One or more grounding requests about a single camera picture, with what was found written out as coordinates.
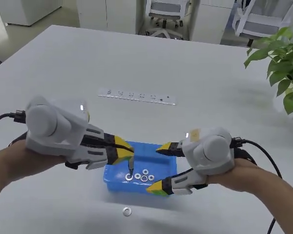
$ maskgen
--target blue container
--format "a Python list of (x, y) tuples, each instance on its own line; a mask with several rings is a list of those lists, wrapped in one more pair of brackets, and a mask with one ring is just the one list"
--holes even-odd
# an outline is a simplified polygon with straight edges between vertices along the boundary
[[(111, 192), (130, 192), (149, 194), (146, 188), (152, 183), (177, 174), (176, 157), (164, 156), (155, 152), (161, 145), (140, 142), (128, 142), (135, 151), (133, 179), (127, 181), (125, 175), (129, 173), (128, 161), (117, 165), (106, 165), (103, 180)], [(135, 173), (142, 174), (148, 169), (149, 175), (154, 175), (153, 181), (142, 182), (134, 177)]]

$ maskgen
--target floor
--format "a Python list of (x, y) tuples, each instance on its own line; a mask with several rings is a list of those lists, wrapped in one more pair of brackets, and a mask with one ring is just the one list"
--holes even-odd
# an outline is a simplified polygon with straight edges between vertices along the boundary
[[(221, 44), (246, 46), (248, 39), (236, 37), (230, 27), (230, 21), (231, 19), (228, 22)], [(76, 0), (63, 0), (62, 8), (46, 16), (31, 27), (7, 25), (0, 18), (0, 60), (5, 61), (52, 24), (79, 27)], [(174, 29), (174, 23), (168, 24), (168, 27)]]

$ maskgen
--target power strip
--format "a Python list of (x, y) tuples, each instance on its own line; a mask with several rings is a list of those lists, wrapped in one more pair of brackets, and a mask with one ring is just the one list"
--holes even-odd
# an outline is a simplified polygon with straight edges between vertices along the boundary
[(122, 89), (100, 88), (99, 97), (118, 98), (132, 101), (144, 101), (166, 105), (177, 105), (176, 98), (170, 95), (146, 94), (136, 91), (124, 91)]

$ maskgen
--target black cable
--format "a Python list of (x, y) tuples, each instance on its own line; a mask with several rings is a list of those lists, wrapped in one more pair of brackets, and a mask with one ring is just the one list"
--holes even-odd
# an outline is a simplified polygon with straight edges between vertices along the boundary
[(0, 115), (0, 120), (5, 118), (5, 117), (14, 118), (15, 114), (14, 113), (7, 113), (7, 114)]
[[(256, 146), (258, 149), (260, 149), (266, 156), (267, 158), (269, 159), (269, 161), (272, 163), (275, 171), (277, 172), (277, 175), (282, 179), (282, 175), (279, 171), (279, 168), (277, 167), (276, 163), (274, 162), (274, 160), (272, 159), (272, 157), (270, 156), (270, 154), (268, 154), (268, 152), (263, 148), (261, 147), (259, 144), (251, 141), (251, 140), (246, 140), (246, 139), (242, 139), (242, 143), (248, 143), (248, 144), (251, 144), (251, 145), (254, 145)], [(275, 218), (272, 220), (270, 226), (269, 226), (269, 229), (268, 229), (268, 232), (267, 234), (271, 234), (272, 233), (272, 229), (273, 229), (273, 226), (275, 224)]]
[(251, 140), (245, 140), (245, 139), (243, 139), (242, 140), (242, 143), (243, 144), (244, 143), (248, 143), (248, 144), (254, 145), (258, 149), (260, 149), (267, 156), (267, 158), (269, 159), (269, 161), (272, 163), (275, 171), (277, 172), (277, 175), (282, 179), (282, 175), (281, 175), (281, 173), (279, 171), (279, 168), (277, 167), (276, 163), (274, 162), (274, 160), (272, 159), (272, 157), (270, 156), (270, 154), (268, 154), (268, 152), (263, 147), (261, 147), (259, 144), (255, 143), (255, 142), (253, 142)]

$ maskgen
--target white table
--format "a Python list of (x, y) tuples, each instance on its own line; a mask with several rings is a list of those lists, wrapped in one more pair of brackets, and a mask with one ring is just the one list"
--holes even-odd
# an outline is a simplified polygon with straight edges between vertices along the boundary
[[(85, 98), (92, 124), (132, 141), (160, 144), (223, 126), (263, 145), (293, 185), (293, 132), (272, 108), (269, 61), (245, 71), (245, 59), (244, 48), (51, 26), (0, 65), (0, 114), (42, 94)], [(98, 97), (99, 87), (169, 94), (178, 105)], [(0, 121), (0, 149), (25, 130)], [(262, 153), (246, 149), (272, 170)], [(178, 169), (188, 169), (185, 160)], [(252, 195), (216, 185), (166, 199), (110, 194), (102, 176), (103, 169), (59, 165), (11, 184), (0, 195), (0, 234), (253, 234), (265, 233), (272, 218)]]

